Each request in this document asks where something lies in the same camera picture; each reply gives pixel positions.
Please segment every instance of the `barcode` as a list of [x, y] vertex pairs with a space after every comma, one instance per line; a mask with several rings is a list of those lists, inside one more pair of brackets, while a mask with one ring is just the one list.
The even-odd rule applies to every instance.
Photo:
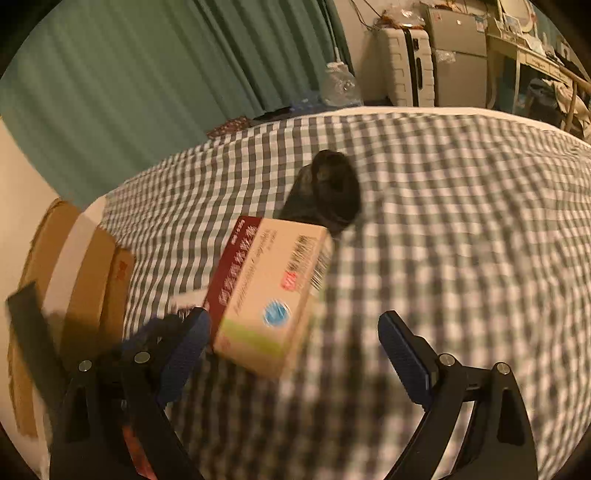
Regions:
[[329, 256], [324, 250], [322, 250], [318, 256], [318, 261], [316, 262], [314, 272], [312, 273], [312, 279], [310, 280], [312, 288], [315, 288], [316, 290], [320, 290], [320, 287], [322, 286], [322, 280], [324, 279], [324, 274], [326, 273], [326, 268], [329, 263], [328, 260]]
[[294, 251], [291, 253], [291, 258], [287, 264], [287, 271], [299, 273], [306, 264], [310, 250], [314, 244], [313, 238], [310, 236], [300, 235], [295, 241]]

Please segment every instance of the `white desk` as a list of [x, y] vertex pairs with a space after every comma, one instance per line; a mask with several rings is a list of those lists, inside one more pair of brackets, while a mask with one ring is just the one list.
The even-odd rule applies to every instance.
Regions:
[[491, 81], [491, 99], [487, 104], [487, 108], [493, 108], [496, 101], [496, 79], [499, 74], [498, 67], [500, 62], [497, 63], [499, 56], [509, 57], [515, 60], [515, 93], [513, 95], [513, 109], [512, 113], [515, 113], [517, 107], [517, 97], [519, 95], [519, 76], [521, 74], [521, 65], [527, 65], [528, 67], [537, 70], [538, 72], [545, 73], [554, 80], [563, 82], [569, 87], [572, 87], [573, 81], [568, 75], [564, 74], [558, 64], [554, 63], [550, 59], [530, 50], [527, 47], [518, 45], [512, 41], [498, 37], [497, 35], [487, 34], [486, 35], [486, 48], [488, 49], [488, 71], [489, 78]]

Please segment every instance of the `blue circular logo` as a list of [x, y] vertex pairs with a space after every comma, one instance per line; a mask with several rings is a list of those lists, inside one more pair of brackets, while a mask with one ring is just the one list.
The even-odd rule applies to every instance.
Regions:
[[279, 300], [271, 300], [265, 307], [263, 318], [265, 323], [272, 327], [281, 327], [285, 325], [290, 316], [290, 310], [287, 305]]

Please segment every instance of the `metal screw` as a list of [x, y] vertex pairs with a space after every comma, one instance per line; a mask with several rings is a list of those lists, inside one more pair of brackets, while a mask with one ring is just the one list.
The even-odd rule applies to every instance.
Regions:
[[88, 372], [88, 370], [90, 370], [91, 368], [92, 362], [90, 360], [82, 360], [82, 362], [78, 364], [78, 370], [80, 370], [81, 372]]
[[135, 354], [134, 362], [137, 364], [144, 364], [150, 360], [150, 354], [148, 352], [138, 352]]
[[507, 364], [504, 364], [503, 362], [497, 364], [496, 369], [503, 375], [508, 375], [511, 373], [511, 367]]
[[446, 367], [450, 367], [454, 363], [456, 363], [456, 359], [453, 357], [453, 355], [450, 355], [449, 353], [442, 353], [441, 355], [439, 355], [439, 361]]

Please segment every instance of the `checkered bedsheet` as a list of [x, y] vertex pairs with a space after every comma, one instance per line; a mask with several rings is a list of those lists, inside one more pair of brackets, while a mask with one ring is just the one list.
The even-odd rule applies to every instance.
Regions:
[[324, 148], [350, 157], [363, 200], [326, 315], [280, 382], [203, 358], [170, 412], [203, 476], [382, 479], [423, 413], [378, 342], [394, 309], [436, 352], [513, 367], [550, 479], [591, 421], [591, 148], [566, 134], [484, 115], [327, 116], [173, 155], [108, 195], [103, 225], [136, 256], [126, 334], [206, 288], [236, 218], [272, 216]]

